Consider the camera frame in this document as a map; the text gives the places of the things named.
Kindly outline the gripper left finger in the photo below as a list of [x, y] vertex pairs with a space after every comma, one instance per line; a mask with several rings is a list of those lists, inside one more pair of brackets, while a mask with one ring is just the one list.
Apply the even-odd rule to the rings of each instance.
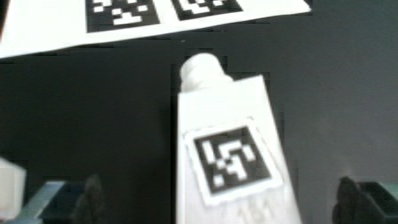
[[104, 224], [101, 181], [48, 181], [10, 224]]

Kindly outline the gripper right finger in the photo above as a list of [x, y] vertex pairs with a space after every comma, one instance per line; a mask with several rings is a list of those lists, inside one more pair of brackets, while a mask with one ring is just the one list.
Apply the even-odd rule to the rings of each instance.
[[398, 183], [342, 177], [335, 199], [332, 224], [398, 224]]

